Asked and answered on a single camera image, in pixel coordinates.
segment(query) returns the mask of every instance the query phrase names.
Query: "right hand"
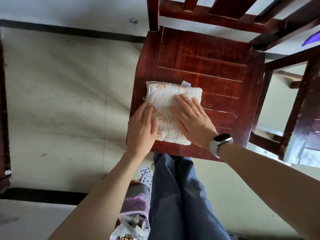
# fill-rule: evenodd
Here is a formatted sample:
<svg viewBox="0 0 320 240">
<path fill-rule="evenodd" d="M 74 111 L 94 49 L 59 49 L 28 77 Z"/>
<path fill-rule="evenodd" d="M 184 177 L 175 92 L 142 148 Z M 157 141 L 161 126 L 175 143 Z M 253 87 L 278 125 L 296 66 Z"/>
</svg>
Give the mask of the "right hand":
<svg viewBox="0 0 320 240">
<path fill-rule="evenodd" d="M 184 136 L 193 144 L 210 151 L 210 141 L 218 135 L 210 118 L 207 116 L 199 101 L 192 101 L 184 94 L 175 95 L 175 99 L 185 113 L 174 106 L 170 111 L 178 118 L 178 127 Z"/>
</svg>

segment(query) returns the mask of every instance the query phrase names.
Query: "purple object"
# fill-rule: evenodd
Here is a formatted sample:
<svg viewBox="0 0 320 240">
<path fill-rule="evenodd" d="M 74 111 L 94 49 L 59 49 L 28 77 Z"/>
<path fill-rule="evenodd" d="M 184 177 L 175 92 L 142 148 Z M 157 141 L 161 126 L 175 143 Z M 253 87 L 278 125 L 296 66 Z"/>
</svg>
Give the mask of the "purple object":
<svg viewBox="0 0 320 240">
<path fill-rule="evenodd" d="M 307 44 L 311 44 L 314 42 L 320 41 L 320 31 L 311 35 L 307 40 L 302 44 L 302 46 L 305 46 Z"/>
</svg>

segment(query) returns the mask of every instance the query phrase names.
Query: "left hand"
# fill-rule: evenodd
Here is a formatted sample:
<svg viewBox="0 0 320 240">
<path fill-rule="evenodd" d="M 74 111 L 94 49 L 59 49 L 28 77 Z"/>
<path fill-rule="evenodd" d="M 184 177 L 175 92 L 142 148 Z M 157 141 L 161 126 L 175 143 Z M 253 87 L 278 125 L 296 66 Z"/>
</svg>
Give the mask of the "left hand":
<svg viewBox="0 0 320 240">
<path fill-rule="evenodd" d="M 158 122 L 152 118 L 153 106 L 144 102 L 128 122 L 127 155 L 141 161 L 150 152 L 158 131 Z"/>
</svg>

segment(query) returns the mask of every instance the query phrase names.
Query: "white towel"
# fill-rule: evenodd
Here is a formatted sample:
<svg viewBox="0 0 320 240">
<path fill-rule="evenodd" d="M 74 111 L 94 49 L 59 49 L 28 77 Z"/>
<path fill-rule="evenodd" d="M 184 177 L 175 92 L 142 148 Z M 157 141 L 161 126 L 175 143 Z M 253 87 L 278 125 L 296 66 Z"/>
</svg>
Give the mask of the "white towel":
<svg viewBox="0 0 320 240">
<path fill-rule="evenodd" d="M 147 81 L 146 86 L 146 101 L 153 105 L 153 114 L 158 120 L 157 140 L 190 145 L 191 142 L 179 130 L 177 118 L 169 109 L 170 106 L 179 108 L 174 99 L 176 94 L 185 94 L 189 99 L 196 97 L 201 102 L 202 89 L 156 81 Z"/>
</svg>

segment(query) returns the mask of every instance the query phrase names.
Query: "chair seat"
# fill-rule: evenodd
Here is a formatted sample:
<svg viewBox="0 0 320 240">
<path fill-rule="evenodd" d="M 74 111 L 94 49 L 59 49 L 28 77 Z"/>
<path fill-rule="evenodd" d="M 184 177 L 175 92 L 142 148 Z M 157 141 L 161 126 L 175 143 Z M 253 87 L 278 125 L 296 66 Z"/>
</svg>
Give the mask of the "chair seat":
<svg viewBox="0 0 320 240">
<path fill-rule="evenodd" d="M 215 36 L 159 28 L 148 32 L 137 64 L 130 117 L 143 103 L 146 81 L 203 90 L 201 105 L 218 133 L 229 133 L 245 147 L 262 88 L 265 56 L 251 44 Z M 156 141 L 152 151 L 220 161 L 194 144 Z"/>
</svg>

